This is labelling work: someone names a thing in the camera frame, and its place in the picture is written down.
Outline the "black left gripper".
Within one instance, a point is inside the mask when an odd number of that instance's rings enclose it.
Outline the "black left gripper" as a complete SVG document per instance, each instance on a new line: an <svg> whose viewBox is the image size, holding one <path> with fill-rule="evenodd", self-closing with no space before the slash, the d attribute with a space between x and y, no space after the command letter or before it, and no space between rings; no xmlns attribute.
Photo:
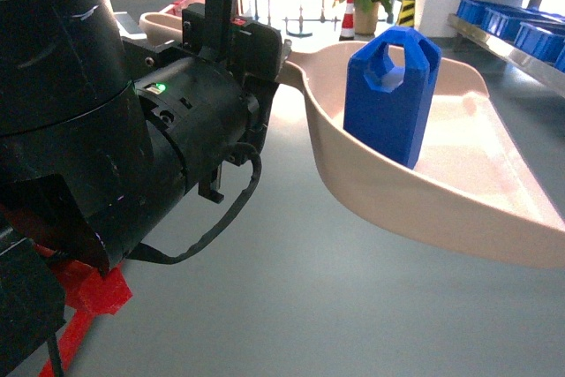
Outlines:
<svg viewBox="0 0 565 377"><path fill-rule="evenodd" d="M280 30L249 17L207 19L203 4L182 16L141 15L144 41L126 46L151 140L147 199L175 203L192 188L220 203L221 167L262 149L276 78Z"/></svg>

